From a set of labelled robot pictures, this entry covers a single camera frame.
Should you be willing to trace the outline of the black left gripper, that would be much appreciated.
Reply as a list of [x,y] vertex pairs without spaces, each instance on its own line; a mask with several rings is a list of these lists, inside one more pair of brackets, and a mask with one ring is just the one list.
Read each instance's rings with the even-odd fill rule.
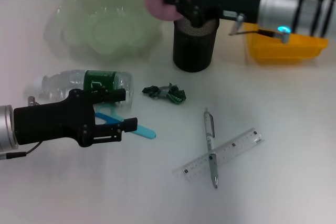
[[137,130],[138,119],[96,125],[93,104],[121,101],[125,101],[125,89],[100,89],[92,93],[73,89],[61,102],[16,108],[16,139],[19,145],[26,145],[67,137],[77,141],[81,147],[120,142],[122,132]]

